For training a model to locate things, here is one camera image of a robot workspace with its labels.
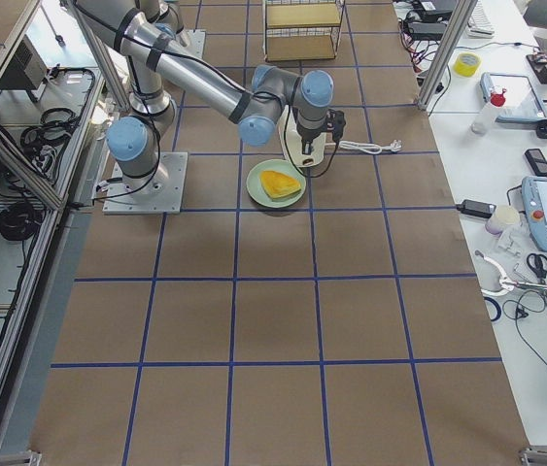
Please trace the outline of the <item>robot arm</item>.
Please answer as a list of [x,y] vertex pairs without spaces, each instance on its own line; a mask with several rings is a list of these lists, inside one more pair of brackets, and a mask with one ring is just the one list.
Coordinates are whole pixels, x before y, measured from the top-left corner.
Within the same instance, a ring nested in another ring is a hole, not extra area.
[[162,117],[169,111],[173,102],[162,85],[167,80],[237,124],[247,145],[266,144],[284,109],[294,114],[303,154],[311,154],[314,140],[324,133],[340,142],[346,120],[330,107],[334,83],[327,72],[298,75],[260,65],[251,89],[245,89],[183,46],[182,18],[162,1],[76,1],[73,6],[96,38],[127,58],[134,113]]

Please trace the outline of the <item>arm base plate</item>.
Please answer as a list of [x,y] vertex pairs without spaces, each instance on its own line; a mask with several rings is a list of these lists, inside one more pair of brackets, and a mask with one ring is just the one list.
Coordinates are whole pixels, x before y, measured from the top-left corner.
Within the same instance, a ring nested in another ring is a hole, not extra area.
[[114,163],[113,177],[119,183],[109,185],[102,211],[105,215],[178,214],[181,211],[188,164],[187,152],[160,154],[155,174],[141,179],[124,177]]

